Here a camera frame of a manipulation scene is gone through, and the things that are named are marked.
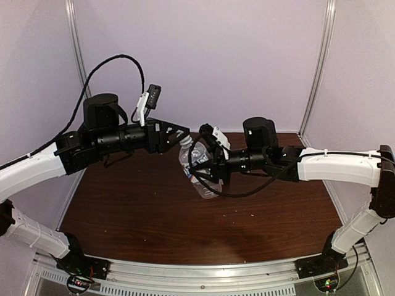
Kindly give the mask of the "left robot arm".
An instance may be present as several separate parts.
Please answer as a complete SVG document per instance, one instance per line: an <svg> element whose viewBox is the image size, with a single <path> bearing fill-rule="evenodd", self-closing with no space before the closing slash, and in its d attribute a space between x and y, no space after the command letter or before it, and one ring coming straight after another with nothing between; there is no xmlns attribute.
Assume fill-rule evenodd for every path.
<svg viewBox="0 0 395 296"><path fill-rule="evenodd" d="M124 152L131 156L137 149L163 154L190 134L189 128L146 118L145 109L153 109L158 91L144 92L137 105L138 121L127 119L117 95L97 94L83 103L84 121L80 128L59 136L43 150L23 157L1 170L1 235L15 237L30 247L63 259L76 274L89 267L76 238L52 230L16 209L10 196L48 179L72 175L97 163L109 163L109 156Z"/></svg>

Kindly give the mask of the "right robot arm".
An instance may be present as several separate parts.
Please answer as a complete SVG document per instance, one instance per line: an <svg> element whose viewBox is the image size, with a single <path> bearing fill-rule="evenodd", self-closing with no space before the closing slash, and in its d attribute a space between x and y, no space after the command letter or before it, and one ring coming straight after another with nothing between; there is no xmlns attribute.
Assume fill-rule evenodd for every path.
<svg viewBox="0 0 395 296"><path fill-rule="evenodd" d="M283 181L339 181L370 187L371 199L342 227L328 237L317 268L331 271L353 245L377 225L394 218L394 155L388 145L367 152L333 151L312 147L281 147L275 124L263 117L243 122L246 148L231 150L227 137L209 124L202 125L198 139L205 140L211 159L194 164L189 172L200 182L229 183L232 173L249 174L262 170L269 176L263 185L234 198L261 191L277 179Z"/></svg>

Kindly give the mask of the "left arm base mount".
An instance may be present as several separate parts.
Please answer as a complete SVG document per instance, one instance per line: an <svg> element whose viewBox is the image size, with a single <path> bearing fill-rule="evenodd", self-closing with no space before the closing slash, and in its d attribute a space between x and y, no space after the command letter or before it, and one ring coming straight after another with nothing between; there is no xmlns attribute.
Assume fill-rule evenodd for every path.
<svg viewBox="0 0 395 296"><path fill-rule="evenodd" d="M64 233L69 242L69 252L63 258L57 258L57 267L70 274L90 279L106 280L110 262L108 260L86 256L78 239L71 233Z"/></svg>

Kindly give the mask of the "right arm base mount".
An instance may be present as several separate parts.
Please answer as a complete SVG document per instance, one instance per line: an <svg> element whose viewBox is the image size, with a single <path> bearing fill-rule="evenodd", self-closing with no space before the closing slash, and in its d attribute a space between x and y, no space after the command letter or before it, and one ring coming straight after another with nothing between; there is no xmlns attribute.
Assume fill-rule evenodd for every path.
<svg viewBox="0 0 395 296"><path fill-rule="evenodd" d="M295 261L299 279L334 273L339 268L349 266L346 255L332 249L331 240L334 234L335 232L332 232L327 237L320 255L301 258Z"/></svg>

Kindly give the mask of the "white water bottle cap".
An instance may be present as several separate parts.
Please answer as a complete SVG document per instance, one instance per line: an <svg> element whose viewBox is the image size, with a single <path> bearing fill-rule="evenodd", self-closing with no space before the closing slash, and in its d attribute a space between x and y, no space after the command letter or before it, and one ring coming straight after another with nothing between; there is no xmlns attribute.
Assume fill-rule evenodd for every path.
<svg viewBox="0 0 395 296"><path fill-rule="evenodd" d="M188 146L191 145L192 143L193 143L193 138L191 137L191 135L188 135L187 137L185 137L180 141L181 146Z"/></svg>

